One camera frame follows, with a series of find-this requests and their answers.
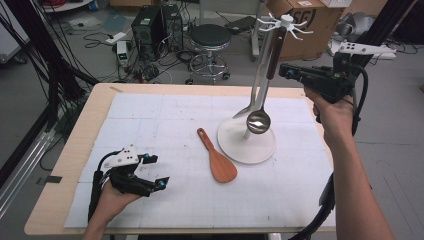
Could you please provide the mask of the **black round stool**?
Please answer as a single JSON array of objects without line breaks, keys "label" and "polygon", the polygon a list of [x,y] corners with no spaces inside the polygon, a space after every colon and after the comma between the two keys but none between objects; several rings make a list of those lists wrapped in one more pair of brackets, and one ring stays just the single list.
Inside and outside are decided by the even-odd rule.
[{"label": "black round stool", "polygon": [[190,78],[185,81],[186,85],[194,83],[194,75],[211,78],[213,84],[218,76],[224,80],[230,77],[226,60],[218,54],[231,43],[231,33],[225,27],[215,24],[196,26],[190,31],[190,43],[197,53],[188,65]]}]

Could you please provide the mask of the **white flat board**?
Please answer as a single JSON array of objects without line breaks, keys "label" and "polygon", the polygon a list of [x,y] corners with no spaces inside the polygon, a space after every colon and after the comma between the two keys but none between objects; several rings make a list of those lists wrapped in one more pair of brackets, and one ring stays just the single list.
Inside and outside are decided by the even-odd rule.
[{"label": "white flat board", "polygon": [[357,55],[372,55],[373,59],[393,60],[396,58],[396,49],[382,46],[372,46],[347,41],[331,40],[327,50],[331,55],[335,53],[347,53]]}]

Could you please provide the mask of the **black tape piece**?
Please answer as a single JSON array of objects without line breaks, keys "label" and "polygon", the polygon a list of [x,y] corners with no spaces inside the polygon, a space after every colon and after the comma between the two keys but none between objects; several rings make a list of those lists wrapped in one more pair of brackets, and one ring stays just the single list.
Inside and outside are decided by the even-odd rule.
[{"label": "black tape piece", "polygon": [[55,184],[58,184],[58,183],[61,182],[61,180],[62,180],[62,177],[61,176],[47,176],[46,178],[40,177],[36,181],[36,183],[38,185],[44,186],[46,183],[55,183]]}]

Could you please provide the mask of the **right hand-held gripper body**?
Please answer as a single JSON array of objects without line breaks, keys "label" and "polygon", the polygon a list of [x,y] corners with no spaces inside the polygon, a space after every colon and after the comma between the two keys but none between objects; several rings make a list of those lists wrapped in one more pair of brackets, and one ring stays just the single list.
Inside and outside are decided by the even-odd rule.
[{"label": "right hand-held gripper body", "polygon": [[334,55],[333,68],[329,71],[319,71],[317,68],[299,68],[298,82],[307,88],[318,92],[326,101],[335,103],[346,95],[351,95],[355,88],[355,74],[363,75],[363,85],[368,83],[366,70],[351,62],[352,55],[380,57],[384,54],[395,54],[390,47],[371,46],[352,42],[341,42]]}]

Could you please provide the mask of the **black metal frame strut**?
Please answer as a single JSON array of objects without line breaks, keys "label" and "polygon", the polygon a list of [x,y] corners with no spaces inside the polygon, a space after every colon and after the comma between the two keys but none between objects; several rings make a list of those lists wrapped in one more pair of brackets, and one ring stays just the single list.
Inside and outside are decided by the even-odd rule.
[{"label": "black metal frame strut", "polygon": [[3,1],[47,64],[46,74],[41,73],[40,77],[49,85],[46,113],[47,129],[50,130],[58,121],[60,97],[67,101],[77,101],[84,96],[85,91],[77,83],[77,78],[92,86],[99,81],[78,70],[63,58],[30,0]]},{"label": "black metal frame strut", "polygon": [[415,1],[387,0],[370,29],[359,38],[359,43],[380,46]]}]

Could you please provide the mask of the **grey bag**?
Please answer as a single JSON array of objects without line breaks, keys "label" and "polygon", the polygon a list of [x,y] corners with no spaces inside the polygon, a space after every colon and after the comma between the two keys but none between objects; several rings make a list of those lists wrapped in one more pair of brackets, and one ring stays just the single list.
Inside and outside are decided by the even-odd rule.
[{"label": "grey bag", "polygon": [[374,17],[363,12],[348,13],[339,20],[333,38],[337,41],[355,42],[371,28],[374,21]]}]

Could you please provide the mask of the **wooden rice paddle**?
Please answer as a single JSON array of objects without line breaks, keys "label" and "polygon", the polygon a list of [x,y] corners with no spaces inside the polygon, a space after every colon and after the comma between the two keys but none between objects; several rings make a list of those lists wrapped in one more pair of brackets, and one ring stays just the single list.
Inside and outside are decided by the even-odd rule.
[{"label": "wooden rice paddle", "polygon": [[197,129],[197,134],[209,153],[210,168],[213,177],[219,183],[229,183],[237,177],[235,165],[218,152],[203,128]]}]

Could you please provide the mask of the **person's left hand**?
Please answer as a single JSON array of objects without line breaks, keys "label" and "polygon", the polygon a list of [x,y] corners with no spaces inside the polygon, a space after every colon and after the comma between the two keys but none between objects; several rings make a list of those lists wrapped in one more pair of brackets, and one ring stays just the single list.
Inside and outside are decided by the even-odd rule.
[{"label": "person's left hand", "polygon": [[105,228],[115,216],[139,198],[140,196],[136,194],[121,193],[112,186],[110,181],[107,181],[103,185],[99,202],[89,221],[89,226]]}]

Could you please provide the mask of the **white cabinet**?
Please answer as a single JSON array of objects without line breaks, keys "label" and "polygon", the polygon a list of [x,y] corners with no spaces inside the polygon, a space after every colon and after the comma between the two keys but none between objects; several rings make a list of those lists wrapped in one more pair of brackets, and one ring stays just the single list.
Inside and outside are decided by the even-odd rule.
[{"label": "white cabinet", "polygon": [[17,54],[21,47],[6,30],[1,20],[10,24],[25,43],[29,41],[29,38],[7,5],[0,0],[0,64],[5,64]]}]

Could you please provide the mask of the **steel ladle with brown handle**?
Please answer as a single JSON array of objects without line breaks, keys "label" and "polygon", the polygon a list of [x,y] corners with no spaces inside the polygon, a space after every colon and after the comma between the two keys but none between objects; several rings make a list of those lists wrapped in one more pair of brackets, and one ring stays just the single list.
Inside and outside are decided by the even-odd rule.
[{"label": "steel ladle with brown handle", "polygon": [[253,134],[264,134],[271,125],[271,118],[264,110],[270,81],[274,78],[279,55],[286,37],[287,29],[280,27],[267,33],[261,58],[261,83],[253,110],[246,119],[247,129]]}]

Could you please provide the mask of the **large black computer tower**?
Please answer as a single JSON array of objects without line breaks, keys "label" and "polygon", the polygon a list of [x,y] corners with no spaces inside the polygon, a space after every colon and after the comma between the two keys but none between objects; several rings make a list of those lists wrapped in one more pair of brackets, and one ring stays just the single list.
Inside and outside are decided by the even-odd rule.
[{"label": "large black computer tower", "polygon": [[165,38],[161,8],[152,5],[141,7],[131,27],[139,57],[156,61],[159,43]]}]

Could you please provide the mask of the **white round table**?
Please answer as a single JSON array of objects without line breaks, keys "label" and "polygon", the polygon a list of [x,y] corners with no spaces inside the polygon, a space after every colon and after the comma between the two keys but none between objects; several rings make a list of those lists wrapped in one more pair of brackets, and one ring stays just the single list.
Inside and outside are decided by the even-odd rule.
[{"label": "white round table", "polygon": [[66,0],[63,5],[60,6],[48,6],[48,5],[41,5],[41,7],[48,13],[52,12],[63,12],[63,11],[69,11],[73,9],[77,9],[83,6],[88,5],[92,0],[81,0],[81,1],[72,1],[72,0]]}]

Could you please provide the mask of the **white utensil rack stand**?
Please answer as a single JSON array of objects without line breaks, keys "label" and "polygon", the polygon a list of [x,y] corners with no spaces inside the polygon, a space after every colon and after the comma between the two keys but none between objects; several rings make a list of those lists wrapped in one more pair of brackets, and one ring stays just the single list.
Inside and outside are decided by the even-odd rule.
[{"label": "white utensil rack stand", "polygon": [[[294,23],[292,16],[285,14],[280,18],[270,16],[269,21],[259,19],[263,28],[259,31],[264,34],[268,29],[273,30],[285,27],[287,33],[291,33],[295,39],[302,41],[302,38],[296,36],[295,32],[303,34],[312,34],[312,31],[302,31],[299,26],[305,25]],[[276,136],[270,128],[264,134],[253,134],[246,126],[246,117],[234,119],[233,117],[225,120],[218,129],[217,138],[219,146],[226,156],[230,159],[244,164],[258,164],[269,159],[276,150]]]}]

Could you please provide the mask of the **white keyboard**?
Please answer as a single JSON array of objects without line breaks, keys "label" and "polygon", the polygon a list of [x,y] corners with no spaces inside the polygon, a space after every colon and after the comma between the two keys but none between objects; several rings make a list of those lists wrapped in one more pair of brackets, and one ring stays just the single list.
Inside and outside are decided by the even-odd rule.
[{"label": "white keyboard", "polygon": [[328,8],[346,8],[352,3],[352,0],[320,0]]}]

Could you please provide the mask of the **white power strip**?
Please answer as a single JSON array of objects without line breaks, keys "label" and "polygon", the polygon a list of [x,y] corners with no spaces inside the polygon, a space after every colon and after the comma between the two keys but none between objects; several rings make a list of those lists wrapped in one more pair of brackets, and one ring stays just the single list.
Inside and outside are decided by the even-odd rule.
[{"label": "white power strip", "polygon": [[108,43],[108,44],[113,44],[113,43],[121,40],[125,36],[126,36],[126,33],[119,32],[119,33],[113,35],[111,38],[106,39],[105,42]]}]

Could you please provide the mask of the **aluminium rail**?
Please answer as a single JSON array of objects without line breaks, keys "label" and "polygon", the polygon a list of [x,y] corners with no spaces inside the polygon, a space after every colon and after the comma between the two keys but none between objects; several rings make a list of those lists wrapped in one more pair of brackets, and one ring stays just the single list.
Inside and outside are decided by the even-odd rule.
[{"label": "aluminium rail", "polygon": [[22,163],[18,164],[17,170],[12,171],[11,178],[6,181],[5,186],[0,190],[0,219],[6,214],[31,173],[52,144],[55,135],[55,130],[41,132],[24,152],[21,157]]}]

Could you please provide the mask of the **cardboard box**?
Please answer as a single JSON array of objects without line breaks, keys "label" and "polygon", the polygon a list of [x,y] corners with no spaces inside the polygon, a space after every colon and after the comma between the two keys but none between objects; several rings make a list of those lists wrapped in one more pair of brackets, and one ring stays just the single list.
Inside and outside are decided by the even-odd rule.
[{"label": "cardboard box", "polygon": [[298,29],[312,31],[312,34],[295,32],[302,41],[288,33],[280,53],[281,61],[320,57],[344,12],[344,8],[328,8],[320,0],[267,0],[266,7],[275,18],[288,14],[296,24],[305,22]]}]

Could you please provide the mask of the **stainless steel spatula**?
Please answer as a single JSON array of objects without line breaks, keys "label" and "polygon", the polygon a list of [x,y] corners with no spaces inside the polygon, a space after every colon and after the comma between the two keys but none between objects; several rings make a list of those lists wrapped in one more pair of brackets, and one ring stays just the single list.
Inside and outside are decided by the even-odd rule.
[{"label": "stainless steel spatula", "polygon": [[265,102],[268,90],[268,80],[266,78],[269,62],[272,56],[273,44],[277,30],[268,29],[264,32],[264,41],[261,48],[256,75],[251,88],[250,103],[233,116],[234,119],[246,117],[251,112],[259,110]]}]

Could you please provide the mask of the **white device with green display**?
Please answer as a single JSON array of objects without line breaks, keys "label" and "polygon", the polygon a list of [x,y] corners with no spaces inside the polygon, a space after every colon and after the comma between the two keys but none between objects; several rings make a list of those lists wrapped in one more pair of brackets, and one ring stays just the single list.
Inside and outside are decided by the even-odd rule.
[{"label": "white device with green display", "polygon": [[127,66],[129,61],[127,42],[126,41],[118,41],[116,44],[116,54],[119,63],[122,66]]}]

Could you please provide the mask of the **person's right hand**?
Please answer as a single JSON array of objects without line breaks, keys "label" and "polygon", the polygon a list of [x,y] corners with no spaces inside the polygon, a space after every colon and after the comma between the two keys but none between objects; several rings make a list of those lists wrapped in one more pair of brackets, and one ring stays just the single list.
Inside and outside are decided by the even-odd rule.
[{"label": "person's right hand", "polygon": [[329,148],[335,149],[352,142],[353,98],[346,95],[336,103],[329,103],[319,93],[307,87],[304,92],[313,102],[313,112],[320,118],[324,140]]}]

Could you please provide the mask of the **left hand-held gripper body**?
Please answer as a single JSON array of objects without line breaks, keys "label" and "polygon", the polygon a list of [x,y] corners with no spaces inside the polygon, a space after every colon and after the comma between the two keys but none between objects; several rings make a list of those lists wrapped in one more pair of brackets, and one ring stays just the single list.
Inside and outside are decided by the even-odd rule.
[{"label": "left hand-held gripper body", "polygon": [[114,188],[121,193],[131,193],[149,197],[154,192],[155,182],[139,178],[135,171],[140,163],[133,145],[113,151],[103,157],[103,167],[107,170],[108,178]]}]

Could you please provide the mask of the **slim black computer tower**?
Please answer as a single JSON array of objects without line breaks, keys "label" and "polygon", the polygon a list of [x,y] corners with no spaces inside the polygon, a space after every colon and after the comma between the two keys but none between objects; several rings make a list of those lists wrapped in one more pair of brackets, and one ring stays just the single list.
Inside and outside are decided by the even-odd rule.
[{"label": "slim black computer tower", "polygon": [[178,7],[175,4],[163,5],[162,18],[169,49],[174,52],[182,50],[183,24]]}]

